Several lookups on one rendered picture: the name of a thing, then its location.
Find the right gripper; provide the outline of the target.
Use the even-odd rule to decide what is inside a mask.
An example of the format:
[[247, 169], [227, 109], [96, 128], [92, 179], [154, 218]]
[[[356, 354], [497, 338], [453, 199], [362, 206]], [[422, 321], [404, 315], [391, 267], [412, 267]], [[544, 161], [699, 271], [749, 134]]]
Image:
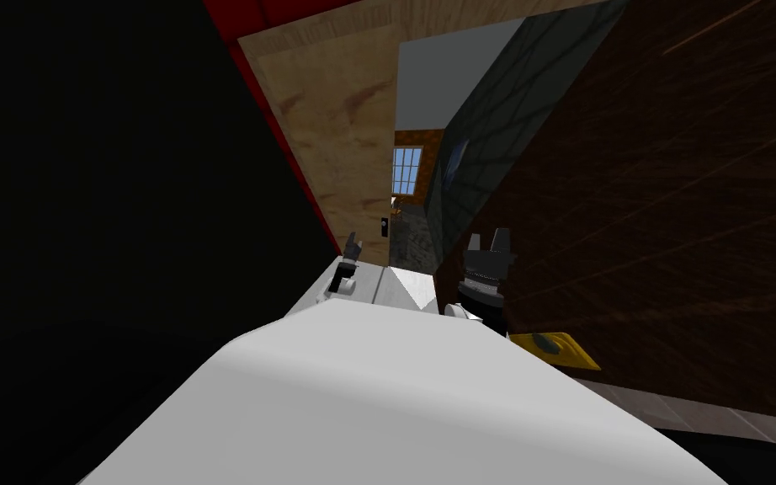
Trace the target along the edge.
[[509, 253], [511, 249], [510, 231], [499, 227], [492, 238], [491, 251], [481, 250], [481, 236], [470, 235], [468, 249], [464, 251], [466, 271], [503, 271], [515, 262], [516, 254]]

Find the blue paned window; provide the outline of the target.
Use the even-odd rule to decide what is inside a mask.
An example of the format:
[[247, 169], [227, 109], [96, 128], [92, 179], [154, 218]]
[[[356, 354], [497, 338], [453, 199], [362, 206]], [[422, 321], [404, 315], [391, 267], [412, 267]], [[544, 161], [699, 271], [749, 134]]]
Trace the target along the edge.
[[395, 147], [392, 165], [392, 194], [414, 195], [422, 159], [422, 147]]

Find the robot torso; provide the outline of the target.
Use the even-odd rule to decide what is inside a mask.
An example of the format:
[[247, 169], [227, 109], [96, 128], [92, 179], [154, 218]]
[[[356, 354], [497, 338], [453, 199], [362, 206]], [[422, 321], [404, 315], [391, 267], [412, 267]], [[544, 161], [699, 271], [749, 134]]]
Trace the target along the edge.
[[361, 297], [234, 338], [80, 485], [726, 485], [480, 322]]

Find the dark brown door leaf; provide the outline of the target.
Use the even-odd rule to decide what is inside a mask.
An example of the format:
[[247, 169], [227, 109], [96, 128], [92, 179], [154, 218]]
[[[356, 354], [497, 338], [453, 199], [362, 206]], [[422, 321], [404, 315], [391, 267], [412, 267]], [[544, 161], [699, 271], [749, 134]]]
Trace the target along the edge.
[[627, 0], [470, 222], [570, 376], [776, 417], [776, 0]]

